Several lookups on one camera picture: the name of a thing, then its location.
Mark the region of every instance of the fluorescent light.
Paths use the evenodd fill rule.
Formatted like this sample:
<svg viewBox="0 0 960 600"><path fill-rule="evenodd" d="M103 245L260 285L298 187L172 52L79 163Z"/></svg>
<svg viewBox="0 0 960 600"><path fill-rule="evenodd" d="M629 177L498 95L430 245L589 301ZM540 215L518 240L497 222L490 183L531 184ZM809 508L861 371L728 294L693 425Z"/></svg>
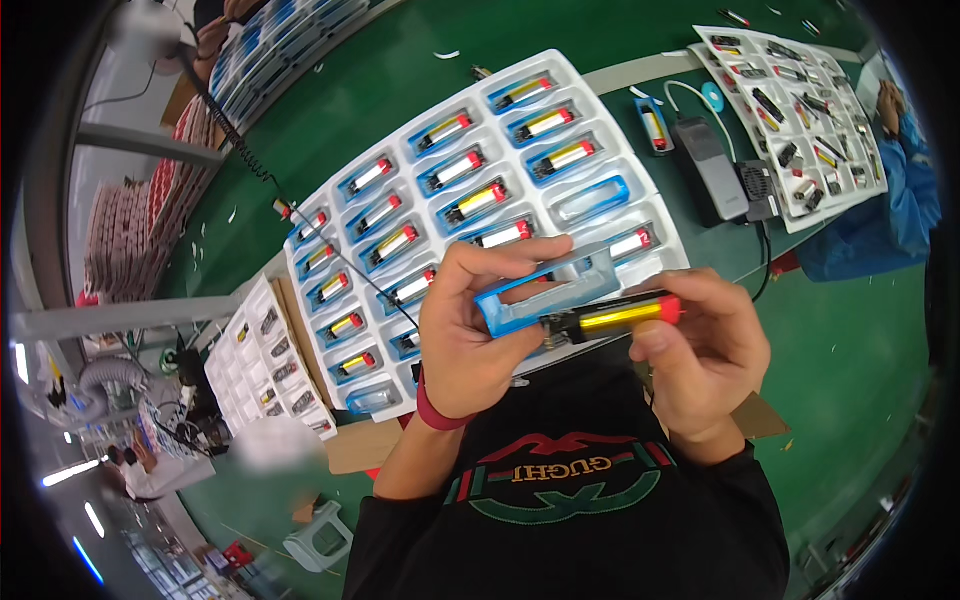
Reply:
<svg viewBox="0 0 960 600"><path fill-rule="evenodd" d="M29 385L30 374L27 373L27 349L23 347L23 344L17 344L14 348L14 352L16 353L16 372L20 374L23 382Z"/></svg>
<svg viewBox="0 0 960 600"><path fill-rule="evenodd" d="M86 550L80 545L80 541L77 540L76 536L73 539L73 545L77 546L77 551L80 552L80 556L84 557L86 565L90 567L90 571L100 580L100 585L104 584L104 577L100 574L100 571L97 570L97 567L93 565L93 561L90 560L90 557L86 556Z"/></svg>
<svg viewBox="0 0 960 600"><path fill-rule="evenodd" d="M52 475L47 475L43 478L43 487L49 488L51 486L56 486L59 482L65 481L74 475L82 473L86 470L91 470L100 464L100 461L90 461L88 463L81 463L79 465L74 465L71 468L65 468L64 470L59 470Z"/></svg>
<svg viewBox="0 0 960 600"><path fill-rule="evenodd" d="M104 536L104 526L100 524L100 519L97 518L97 514L93 512L93 507L89 502L84 504L84 510L86 511L86 515L90 517L93 528L97 530L97 534L102 538Z"/></svg>

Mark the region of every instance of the power adapter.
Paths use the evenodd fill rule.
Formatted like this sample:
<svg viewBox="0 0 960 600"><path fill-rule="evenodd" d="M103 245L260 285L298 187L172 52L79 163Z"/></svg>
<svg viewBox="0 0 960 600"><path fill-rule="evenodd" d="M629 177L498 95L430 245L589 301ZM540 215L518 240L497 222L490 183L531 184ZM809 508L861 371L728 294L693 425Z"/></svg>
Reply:
<svg viewBox="0 0 960 600"><path fill-rule="evenodd" d="M747 193L747 214L741 223L766 221L780 214L777 208L777 191L774 189L770 167L765 160L745 160L734 164L740 184Z"/></svg>
<svg viewBox="0 0 960 600"><path fill-rule="evenodd" d="M747 214L747 195L707 119L679 119L672 133L678 150L674 154L704 226L711 228Z"/></svg>

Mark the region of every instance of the white stool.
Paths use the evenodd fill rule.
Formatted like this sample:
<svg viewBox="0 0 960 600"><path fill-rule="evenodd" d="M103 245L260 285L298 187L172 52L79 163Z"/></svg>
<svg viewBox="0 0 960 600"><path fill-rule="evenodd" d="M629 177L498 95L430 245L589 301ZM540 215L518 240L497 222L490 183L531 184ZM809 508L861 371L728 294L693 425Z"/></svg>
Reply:
<svg viewBox="0 0 960 600"><path fill-rule="evenodd" d="M333 500L327 502L313 514L313 520L310 521L309 525L297 533L287 536L287 539L283 541L283 547L287 549L290 556L294 557L300 563L300 566L311 573L323 573L331 568L349 554L350 548L353 546L353 534L337 516L340 509L341 506L337 502ZM319 536L321 530L327 524L339 533L335 540L328 540L326 537ZM316 538L320 538L324 547L323 550L317 549Z"/></svg>

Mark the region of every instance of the white cable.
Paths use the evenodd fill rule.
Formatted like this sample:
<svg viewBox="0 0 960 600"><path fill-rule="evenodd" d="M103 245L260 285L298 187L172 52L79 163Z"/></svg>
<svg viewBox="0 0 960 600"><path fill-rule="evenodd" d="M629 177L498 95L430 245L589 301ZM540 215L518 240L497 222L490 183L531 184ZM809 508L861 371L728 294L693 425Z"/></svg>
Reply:
<svg viewBox="0 0 960 600"><path fill-rule="evenodd" d="M736 150L733 149L733 140L730 139L730 132L727 131L727 126L723 124L723 120L720 118L720 115L717 114L717 111L713 109L713 106L711 106L707 99L704 98L704 95L700 93L700 90L695 87L691 87L684 82L675 82L673 80L663 84L663 92L666 93L666 99L670 101L670 106L673 107L674 112L677 114L680 114L680 110L677 108L677 103L673 101L673 96L670 95L670 85L679 85L680 87L685 87L686 89L689 89L695 93L704 102L704 106L709 108L710 112L713 113L713 116L716 117L717 123L720 124L720 129L723 130L723 134L727 137L727 144L730 145L731 162L736 162Z"/></svg>

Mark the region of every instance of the red wristband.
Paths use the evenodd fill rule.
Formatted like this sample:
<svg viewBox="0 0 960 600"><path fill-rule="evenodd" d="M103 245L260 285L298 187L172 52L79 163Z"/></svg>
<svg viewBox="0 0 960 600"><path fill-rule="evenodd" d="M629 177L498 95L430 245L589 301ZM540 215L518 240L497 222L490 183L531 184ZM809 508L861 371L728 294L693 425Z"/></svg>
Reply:
<svg viewBox="0 0 960 600"><path fill-rule="evenodd" d="M417 384L417 414L420 415L420 420L426 423L426 425L432 429L438 431L453 431L454 429L460 429L467 423L471 422L476 415L470 415L469 417L463 417L462 419L448 419L440 413L437 412L437 409L433 407L433 404L430 403L430 398L426 396L426 383L423 378L423 365L420 365L420 382Z"/></svg>

